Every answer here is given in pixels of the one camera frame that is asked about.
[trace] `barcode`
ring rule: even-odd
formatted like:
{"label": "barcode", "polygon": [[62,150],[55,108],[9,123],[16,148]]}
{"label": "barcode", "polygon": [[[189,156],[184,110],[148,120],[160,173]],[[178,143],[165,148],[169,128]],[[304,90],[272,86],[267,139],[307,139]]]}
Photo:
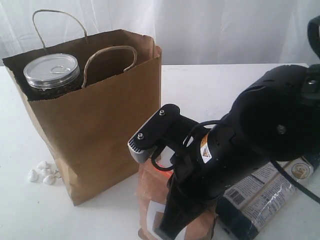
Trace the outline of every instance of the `barcode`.
{"label": "barcode", "polygon": [[245,200],[245,197],[235,189],[231,189],[226,195],[230,197],[236,205],[241,204]]}

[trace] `yellow warning sticker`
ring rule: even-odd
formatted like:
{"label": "yellow warning sticker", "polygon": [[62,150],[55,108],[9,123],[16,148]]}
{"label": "yellow warning sticker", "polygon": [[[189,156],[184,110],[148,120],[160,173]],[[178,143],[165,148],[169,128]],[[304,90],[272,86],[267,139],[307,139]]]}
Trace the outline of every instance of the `yellow warning sticker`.
{"label": "yellow warning sticker", "polygon": [[206,164],[210,159],[212,159],[211,152],[208,147],[208,134],[205,135],[200,144],[200,154],[203,162]]}

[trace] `white table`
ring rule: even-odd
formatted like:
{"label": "white table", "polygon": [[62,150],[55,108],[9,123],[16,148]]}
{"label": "white table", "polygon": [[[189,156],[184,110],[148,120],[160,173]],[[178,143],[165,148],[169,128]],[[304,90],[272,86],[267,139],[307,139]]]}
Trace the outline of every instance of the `white table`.
{"label": "white table", "polygon": [[[165,65],[162,104],[174,103],[196,121],[219,119],[249,84],[279,64]],[[6,69],[0,67],[0,240],[136,240],[137,175],[74,207],[61,179],[30,183],[40,161],[53,163]],[[320,174],[308,188],[320,195]],[[320,206],[298,192],[257,240],[320,239]],[[228,235],[216,226],[215,240]]]}

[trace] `white curtain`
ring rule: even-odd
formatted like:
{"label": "white curtain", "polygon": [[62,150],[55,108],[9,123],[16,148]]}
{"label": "white curtain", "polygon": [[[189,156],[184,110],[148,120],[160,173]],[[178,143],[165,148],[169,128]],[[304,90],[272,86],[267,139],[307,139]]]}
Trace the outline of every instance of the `white curtain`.
{"label": "white curtain", "polygon": [[[125,29],[154,37],[163,64],[319,62],[307,24],[320,0],[0,0],[0,59],[42,47],[38,9],[68,12],[89,35]],[[38,13],[47,46],[81,38],[70,17]]]}

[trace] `white pebble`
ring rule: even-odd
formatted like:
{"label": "white pebble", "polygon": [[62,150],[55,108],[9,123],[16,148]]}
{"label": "white pebble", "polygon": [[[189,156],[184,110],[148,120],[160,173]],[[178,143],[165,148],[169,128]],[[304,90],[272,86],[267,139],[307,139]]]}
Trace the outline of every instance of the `white pebble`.
{"label": "white pebble", "polygon": [[44,184],[51,185],[54,182],[55,182],[55,176],[53,174],[50,174],[43,179]]}
{"label": "white pebble", "polygon": [[38,166],[36,167],[37,169],[49,169],[50,165],[46,161],[41,161]]}
{"label": "white pebble", "polygon": [[42,177],[46,177],[46,176],[49,176],[50,174],[52,174],[52,171],[50,169],[42,169],[40,173],[41,173]]}
{"label": "white pebble", "polygon": [[29,180],[30,182],[35,182],[35,181],[38,180],[38,178],[39,178],[39,175],[38,175],[38,173],[36,172],[36,170],[34,170],[34,169],[30,170],[30,172],[29,172],[29,174],[28,174],[28,180]]}

